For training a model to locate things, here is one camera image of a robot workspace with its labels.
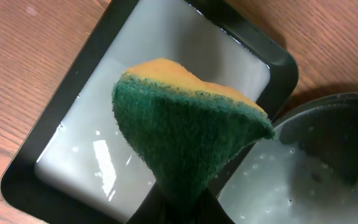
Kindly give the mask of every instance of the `rectangular tray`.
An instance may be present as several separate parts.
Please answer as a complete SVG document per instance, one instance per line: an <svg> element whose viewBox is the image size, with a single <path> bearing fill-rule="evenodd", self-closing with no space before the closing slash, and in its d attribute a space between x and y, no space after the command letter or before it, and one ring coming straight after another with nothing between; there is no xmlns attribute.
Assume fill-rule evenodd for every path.
<svg viewBox="0 0 358 224"><path fill-rule="evenodd" d="M291 55L244 20L222 1L188 1L240 44L266 63L270 81L257 103L274 119L298 81L298 68ZM1 179L1 192L13 207L49 223L119 223L109 216L49 187L34 174L34 165L81 89L106 53L137 0L115 0L106 9L54 96L24 141ZM241 160L244 149L211 181L217 194Z"/></svg>

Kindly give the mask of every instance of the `water droplet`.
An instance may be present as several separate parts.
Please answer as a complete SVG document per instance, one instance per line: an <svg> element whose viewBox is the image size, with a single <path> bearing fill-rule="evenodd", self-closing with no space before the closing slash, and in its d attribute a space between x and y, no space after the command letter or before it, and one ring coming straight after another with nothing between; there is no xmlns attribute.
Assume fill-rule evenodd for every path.
<svg viewBox="0 0 358 224"><path fill-rule="evenodd" d="M321 167L322 167L323 169L328 169L328 165L325 164L325 163L322 163L322 164L321 164Z"/></svg>

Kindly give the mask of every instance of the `yellow sponge layer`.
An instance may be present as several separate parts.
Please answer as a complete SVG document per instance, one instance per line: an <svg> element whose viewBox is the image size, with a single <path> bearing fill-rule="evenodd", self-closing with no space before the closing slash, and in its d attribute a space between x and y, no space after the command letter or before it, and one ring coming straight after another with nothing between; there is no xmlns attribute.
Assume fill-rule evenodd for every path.
<svg viewBox="0 0 358 224"><path fill-rule="evenodd" d="M228 86L204 82L186 70L179 63L165 58L158 58L128 68L126 72L124 72L123 78L130 75L136 75L139 78L148 78L167 85L177 86L182 90L188 90L189 92L205 91L212 94L226 96L232 98L234 101L244 102L245 104L265 113L260 106L248 99L239 91Z"/></svg>

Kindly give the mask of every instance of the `wooden table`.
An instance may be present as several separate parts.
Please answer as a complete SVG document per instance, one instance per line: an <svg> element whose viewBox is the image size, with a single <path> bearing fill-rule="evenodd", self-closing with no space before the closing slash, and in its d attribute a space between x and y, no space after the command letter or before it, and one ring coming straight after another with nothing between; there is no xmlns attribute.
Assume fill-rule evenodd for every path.
<svg viewBox="0 0 358 224"><path fill-rule="evenodd" d="M0 0L0 176L109 0ZM358 91L358 0L230 0L298 62L285 110ZM0 223L41 223L4 202Z"/></svg>

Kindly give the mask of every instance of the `sponge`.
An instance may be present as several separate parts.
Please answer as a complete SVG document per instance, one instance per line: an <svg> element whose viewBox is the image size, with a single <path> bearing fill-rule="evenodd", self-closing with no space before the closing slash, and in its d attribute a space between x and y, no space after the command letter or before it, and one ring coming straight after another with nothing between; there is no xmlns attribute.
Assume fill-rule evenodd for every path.
<svg viewBox="0 0 358 224"><path fill-rule="evenodd" d="M244 146L275 136L253 101L163 58L128 68L112 91L112 109L167 203L182 214Z"/></svg>

